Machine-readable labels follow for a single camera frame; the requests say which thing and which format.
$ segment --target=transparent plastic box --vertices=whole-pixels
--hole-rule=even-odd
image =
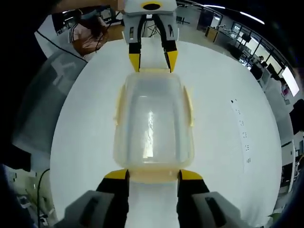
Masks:
[[[127,77],[117,107],[114,159],[140,182],[177,179],[193,159],[191,103],[173,73]]]

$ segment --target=white table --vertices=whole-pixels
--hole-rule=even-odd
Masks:
[[[282,168],[269,103],[255,78],[237,61],[191,43],[177,42],[177,47],[174,73],[190,91],[195,118],[195,158],[188,170],[201,174],[209,190],[237,206],[249,224],[261,226],[275,206]],[[141,60],[142,67],[166,67],[159,40],[143,39]],[[126,43],[108,42],[86,65],[65,101],[51,152],[51,190],[59,219],[66,206],[95,190],[107,173],[120,169],[113,160],[113,118],[119,89],[132,72]],[[237,99],[250,140],[246,172],[231,99]]]

